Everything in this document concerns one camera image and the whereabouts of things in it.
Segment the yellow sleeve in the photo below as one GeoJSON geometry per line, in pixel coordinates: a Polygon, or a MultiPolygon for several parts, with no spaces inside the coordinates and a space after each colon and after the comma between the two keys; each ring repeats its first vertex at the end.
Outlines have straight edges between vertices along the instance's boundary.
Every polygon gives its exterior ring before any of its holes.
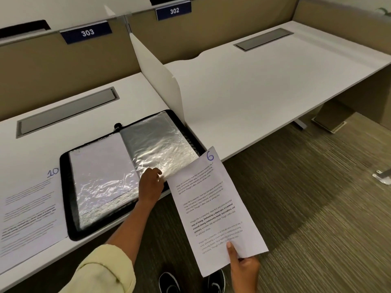
{"type": "Polygon", "coordinates": [[[60,293],[131,293],[136,285],[132,261],[118,247],[97,247],[77,267],[60,293]]]}

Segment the sneaker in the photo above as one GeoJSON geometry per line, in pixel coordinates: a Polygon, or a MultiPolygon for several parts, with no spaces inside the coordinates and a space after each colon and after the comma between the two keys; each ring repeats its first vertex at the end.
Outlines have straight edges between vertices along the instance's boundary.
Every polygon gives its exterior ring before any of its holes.
{"type": "Polygon", "coordinates": [[[224,293],[225,276],[221,269],[208,276],[208,293],[224,293]]]}
{"type": "Polygon", "coordinates": [[[179,293],[179,285],[175,277],[169,272],[164,272],[159,277],[160,293],[179,293]]]}

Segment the number sign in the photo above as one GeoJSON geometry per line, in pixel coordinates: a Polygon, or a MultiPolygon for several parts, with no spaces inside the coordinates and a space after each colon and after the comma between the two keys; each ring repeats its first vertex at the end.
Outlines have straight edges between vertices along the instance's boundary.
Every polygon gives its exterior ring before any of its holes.
{"type": "Polygon", "coordinates": [[[111,28],[107,21],[90,24],[87,26],[60,31],[67,44],[72,44],[91,38],[111,34],[111,28]]]}
{"type": "Polygon", "coordinates": [[[158,21],[161,21],[170,17],[191,13],[191,11],[192,2],[186,1],[179,4],[156,8],[156,16],[158,18],[158,21]]]}

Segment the hand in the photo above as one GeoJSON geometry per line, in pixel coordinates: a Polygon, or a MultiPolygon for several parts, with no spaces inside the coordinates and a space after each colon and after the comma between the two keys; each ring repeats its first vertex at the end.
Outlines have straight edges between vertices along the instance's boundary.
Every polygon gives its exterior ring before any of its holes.
{"type": "Polygon", "coordinates": [[[161,175],[161,170],[158,168],[147,168],[141,176],[138,185],[138,204],[150,209],[154,207],[164,187],[164,179],[159,175],[161,175]]]}
{"type": "Polygon", "coordinates": [[[255,256],[239,260],[231,242],[227,242],[231,261],[232,288],[235,293],[257,292],[259,261],[255,256]]]}

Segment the white paper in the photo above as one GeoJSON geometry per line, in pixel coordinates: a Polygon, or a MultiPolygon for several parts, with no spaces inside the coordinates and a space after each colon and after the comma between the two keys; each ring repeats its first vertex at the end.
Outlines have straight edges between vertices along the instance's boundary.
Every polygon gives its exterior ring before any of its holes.
{"type": "Polygon", "coordinates": [[[240,258],[268,251],[213,147],[167,182],[203,277],[230,262],[227,241],[240,258]]]}
{"type": "Polygon", "coordinates": [[[139,177],[120,133],[69,156],[80,216],[138,187],[139,177]]]}
{"type": "Polygon", "coordinates": [[[59,168],[20,183],[13,190],[2,190],[0,273],[68,236],[59,168]]]}

